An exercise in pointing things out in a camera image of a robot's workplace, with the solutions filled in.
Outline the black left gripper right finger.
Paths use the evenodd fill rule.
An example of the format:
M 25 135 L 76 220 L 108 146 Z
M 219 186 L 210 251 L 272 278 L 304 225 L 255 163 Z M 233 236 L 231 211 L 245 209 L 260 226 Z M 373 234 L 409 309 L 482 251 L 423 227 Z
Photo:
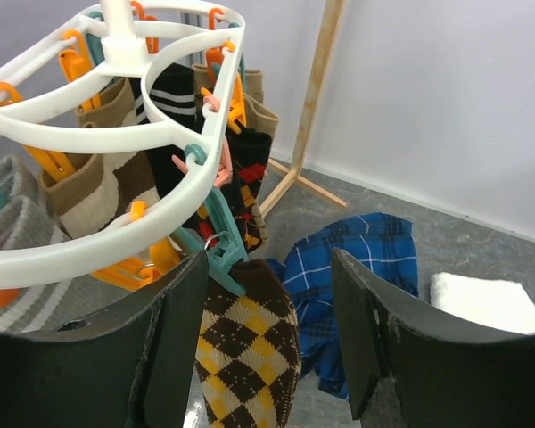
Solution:
M 407 427 L 535 427 L 535 334 L 478 325 L 358 270 L 367 288 L 376 381 L 350 376 L 350 412 L 370 407 Z

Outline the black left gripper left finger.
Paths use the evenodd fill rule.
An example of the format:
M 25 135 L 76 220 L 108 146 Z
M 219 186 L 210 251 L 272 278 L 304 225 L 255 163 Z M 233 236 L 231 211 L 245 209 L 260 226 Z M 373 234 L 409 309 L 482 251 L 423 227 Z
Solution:
M 53 331 L 0 333 L 0 427 L 179 427 L 208 284 L 204 253 Z

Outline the teal clothes peg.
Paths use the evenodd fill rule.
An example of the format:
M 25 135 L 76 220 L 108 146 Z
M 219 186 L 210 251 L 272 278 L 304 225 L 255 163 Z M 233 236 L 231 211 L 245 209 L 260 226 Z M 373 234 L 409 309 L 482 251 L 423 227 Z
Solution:
M 226 198 L 216 186 L 212 186 L 203 203 L 214 233 L 203 241 L 196 239 L 195 234 L 184 227 L 178 226 L 172 234 L 179 239 L 179 246 L 189 254 L 205 251 L 209 275 L 228 292 L 243 296 L 246 293 L 244 286 L 231 277 L 230 271 L 235 263 L 248 261 L 249 257 Z

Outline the black red argyle sock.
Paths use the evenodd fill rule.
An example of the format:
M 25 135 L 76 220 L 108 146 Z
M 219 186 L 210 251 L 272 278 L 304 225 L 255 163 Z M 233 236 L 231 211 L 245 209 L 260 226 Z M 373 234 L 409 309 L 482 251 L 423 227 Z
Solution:
M 220 190 L 234 217 L 246 251 L 252 253 L 268 242 L 268 232 L 258 205 L 259 190 L 272 145 L 269 134 L 239 125 L 240 133 L 228 128 L 233 179 Z

